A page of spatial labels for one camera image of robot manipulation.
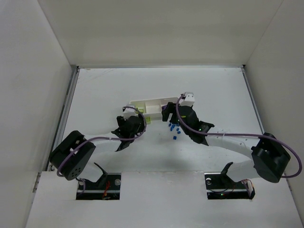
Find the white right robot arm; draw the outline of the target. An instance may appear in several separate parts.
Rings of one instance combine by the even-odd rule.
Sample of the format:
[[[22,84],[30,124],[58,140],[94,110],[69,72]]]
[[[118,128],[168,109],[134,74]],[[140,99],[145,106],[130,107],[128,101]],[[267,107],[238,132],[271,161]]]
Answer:
[[[197,144],[220,147],[248,157],[244,162],[229,162],[222,173],[235,182],[261,177],[278,183],[291,156],[271,134],[259,136],[230,136],[212,123],[198,119],[191,106],[178,106],[169,102],[161,109],[162,120],[178,124]]]

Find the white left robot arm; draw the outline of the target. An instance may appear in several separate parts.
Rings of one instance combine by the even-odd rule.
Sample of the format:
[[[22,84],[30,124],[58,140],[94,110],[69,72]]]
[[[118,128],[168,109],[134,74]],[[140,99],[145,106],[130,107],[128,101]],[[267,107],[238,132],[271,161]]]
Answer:
[[[128,119],[117,117],[118,128],[99,136],[85,136],[79,131],[72,131],[50,153],[49,162],[57,169],[57,175],[71,181],[83,179],[98,183],[105,171],[101,169],[97,158],[92,158],[94,150],[102,152],[119,152],[126,149],[146,128],[141,115]]]

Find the white three-compartment tray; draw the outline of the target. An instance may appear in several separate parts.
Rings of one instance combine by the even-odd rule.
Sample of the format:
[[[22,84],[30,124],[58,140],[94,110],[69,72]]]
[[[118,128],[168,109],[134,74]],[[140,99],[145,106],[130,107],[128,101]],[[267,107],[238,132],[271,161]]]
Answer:
[[[162,120],[162,106],[166,106],[168,102],[175,103],[177,97],[167,97],[158,99],[131,101],[129,104],[135,106],[137,109],[143,109],[143,115],[150,117],[151,121]]]

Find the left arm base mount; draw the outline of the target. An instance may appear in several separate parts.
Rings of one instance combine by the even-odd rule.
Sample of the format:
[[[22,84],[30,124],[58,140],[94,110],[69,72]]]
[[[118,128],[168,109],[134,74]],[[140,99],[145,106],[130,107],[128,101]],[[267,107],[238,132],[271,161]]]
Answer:
[[[100,176],[96,182],[80,178],[76,193],[76,200],[119,200],[121,188],[121,173],[108,173],[94,162],[92,171],[96,168]]]

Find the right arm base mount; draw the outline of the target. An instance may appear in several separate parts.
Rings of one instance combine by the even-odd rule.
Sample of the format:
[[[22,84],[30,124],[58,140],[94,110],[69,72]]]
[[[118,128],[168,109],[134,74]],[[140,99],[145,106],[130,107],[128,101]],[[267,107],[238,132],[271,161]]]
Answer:
[[[234,182],[227,172],[233,162],[229,162],[221,172],[204,173],[206,193],[209,200],[252,200],[255,188],[251,180]]]

